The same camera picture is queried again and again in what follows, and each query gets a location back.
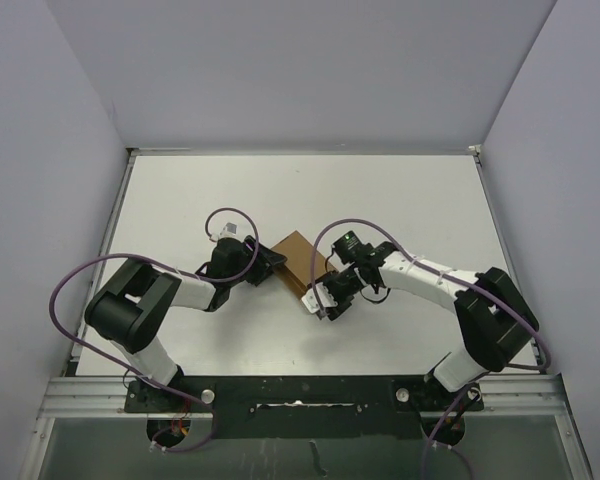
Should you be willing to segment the brown cardboard box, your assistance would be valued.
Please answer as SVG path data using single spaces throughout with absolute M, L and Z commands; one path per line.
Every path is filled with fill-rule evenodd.
M 274 268 L 275 275 L 300 300 L 310 286 L 310 262 L 313 245 L 297 230 L 274 245 L 271 250 L 286 257 L 286 262 Z

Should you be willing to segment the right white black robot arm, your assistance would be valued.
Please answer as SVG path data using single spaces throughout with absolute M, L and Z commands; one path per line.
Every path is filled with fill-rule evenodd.
M 444 409 L 461 389 L 481 376 L 500 372 L 539 330 L 539 322 L 508 273 L 457 270 L 421 260 L 391 241 L 363 243 L 349 231 L 332 245 L 345 266 L 312 280 L 303 301 L 307 309 L 331 320 L 369 287 L 403 291 L 427 300 L 457 318 L 462 343 L 428 373 L 426 400 Z

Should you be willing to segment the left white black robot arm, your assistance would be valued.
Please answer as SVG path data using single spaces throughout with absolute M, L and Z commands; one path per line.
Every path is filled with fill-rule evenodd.
M 252 236 L 218 240 L 210 260 L 192 277 L 130 258 L 90 301 L 85 322 L 150 383 L 149 401 L 170 411 L 182 401 L 183 386 L 177 379 L 183 373 L 158 338 L 169 310 L 214 312 L 228 301 L 234 286 L 242 282 L 258 286 L 286 261 L 285 255 L 258 245 Z

